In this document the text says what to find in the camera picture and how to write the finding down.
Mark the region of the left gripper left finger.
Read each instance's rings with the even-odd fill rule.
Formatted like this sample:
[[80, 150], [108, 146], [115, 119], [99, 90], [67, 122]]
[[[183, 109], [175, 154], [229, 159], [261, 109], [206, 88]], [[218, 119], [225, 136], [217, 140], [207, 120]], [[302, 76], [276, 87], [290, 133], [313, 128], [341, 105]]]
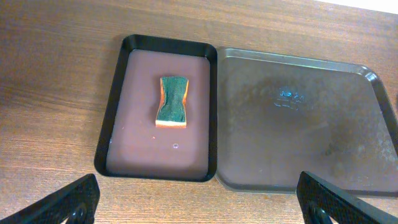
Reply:
[[93, 224], [100, 199], [94, 174], [86, 174], [60, 190], [1, 220], [1, 223]]

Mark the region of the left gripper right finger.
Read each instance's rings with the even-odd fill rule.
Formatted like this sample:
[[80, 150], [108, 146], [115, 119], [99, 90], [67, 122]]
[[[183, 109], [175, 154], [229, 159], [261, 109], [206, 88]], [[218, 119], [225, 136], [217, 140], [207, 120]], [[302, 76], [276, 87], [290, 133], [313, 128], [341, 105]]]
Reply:
[[311, 172], [300, 173], [296, 195], [305, 224], [331, 224], [333, 220], [337, 223], [397, 224], [397, 217]]

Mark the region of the orange green scrub sponge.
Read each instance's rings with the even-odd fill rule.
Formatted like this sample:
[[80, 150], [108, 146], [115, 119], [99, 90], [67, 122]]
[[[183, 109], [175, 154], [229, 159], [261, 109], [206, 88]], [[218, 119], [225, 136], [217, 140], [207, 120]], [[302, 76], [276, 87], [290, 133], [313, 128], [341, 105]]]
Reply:
[[185, 77], [160, 78], [160, 103], [155, 126], [157, 128], [186, 128], [186, 100], [189, 80]]

